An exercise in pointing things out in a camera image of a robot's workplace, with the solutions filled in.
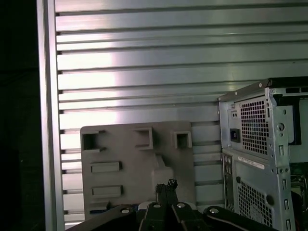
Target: label sticker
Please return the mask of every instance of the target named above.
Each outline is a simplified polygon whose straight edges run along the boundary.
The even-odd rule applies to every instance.
[[[240,157],[240,156],[239,156],[239,161],[242,161],[242,162],[244,162],[244,163],[246,163],[246,164],[255,166],[255,167],[260,168],[260,169],[262,169],[262,170],[265,169],[265,166],[264,166],[264,165],[259,164],[259,163],[255,162],[255,161],[252,161],[252,160],[247,160],[247,159],[242,158],[242,157]]]

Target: black mechanical arm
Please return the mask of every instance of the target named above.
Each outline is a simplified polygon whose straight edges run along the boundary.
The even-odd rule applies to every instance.
[[[136,211],[121,205],[68,231],[274,231],[266,225],[242,217],[218,206],[211,206],[203,214],[185,202],[179,202],[176,180],[156,187],[156,202],[142,203]]]

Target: mesh vent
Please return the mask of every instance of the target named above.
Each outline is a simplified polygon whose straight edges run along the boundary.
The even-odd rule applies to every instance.
[[[271,209],[265,205],[263,194],[241,182],[239,185],[240,215],[273,227]]]
[[[241,108],[243,147],[252,152],[268,154],[269,124],[265,121],[264,101],[245,103]]]

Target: computer case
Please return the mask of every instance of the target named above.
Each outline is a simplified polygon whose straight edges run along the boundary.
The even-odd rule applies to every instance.
[[[219,97],[226,208],[295,230],[307,210],[307,99],[308,77],[265,79]]]

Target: metal wall panel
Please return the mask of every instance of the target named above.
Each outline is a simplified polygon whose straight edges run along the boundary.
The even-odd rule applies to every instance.
[[[197,206],[222,205],[216,98],[307,75],[307,0],[38,3],[50,230],[84,219],[81,127],[192,122]]]

